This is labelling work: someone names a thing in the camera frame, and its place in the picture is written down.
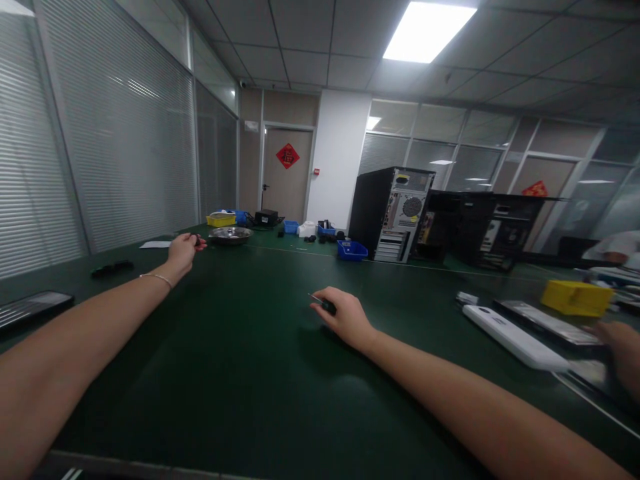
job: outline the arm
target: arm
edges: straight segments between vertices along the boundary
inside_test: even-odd
[[[172,242],[151,273],[173,285],[191,269],[195,237]],[[0,473],[28,478],[91,382],[169,294],[164,280],[141,277],[64,312],[0,355]]]
[[[404,387],[501,479],[630,479],[586,440],[532,405],[478,375],[382,332],[354,296],[328,287],[314,293],[332,301],[324,322]]]
[[[589,331],[610,346],[618,380],[640,404],[640,333],[622,322],[602,321]]]

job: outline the yellow plastic bin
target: yellow plastic bin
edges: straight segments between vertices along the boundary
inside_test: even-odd
[[[565,315],[602,317],[609,306],[613,290],[582,282],[549,280],[542,304]]]
[[[220,227],[228,227],[229,225],[233,225],[235,223],[235,214],[234,213],[212,213],[211,215],[207,215],[207,225],[210,227],[220,228]]]

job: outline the computer tower vent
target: computer tower vent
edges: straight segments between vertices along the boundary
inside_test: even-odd
[[[412,197],[405,201],[405,204],[402,206],[402,213],[404,213],[407,217],[414,217],[416,215],[420,215],[422,211],[422,201],[419,198]]]

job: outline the ceiling light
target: ceiling light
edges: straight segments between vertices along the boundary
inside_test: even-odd
[[[382,120],[382,117],[369,117],[367,119],[367,130],[373,130],[380,120]]]
[[[431,63],[475,12],[468,7],[411,2],[384,58]]]
[[[14,0],[0,0],[0,13],[34,17],[34,13]]]

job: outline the silver bracelet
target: silver bracelet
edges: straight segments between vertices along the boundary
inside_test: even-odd
[[[167,280],[166,278],[164,278],[162,275],[158,275],[157,273],[143,273],[142,275],[140,275],[140,278],[142,278],[142,277],[157,277],[157,278],[167,282],[167,285],[169,286],[169,289],[173,290],[173,285],[171,284],[171,282],[169,280]]]

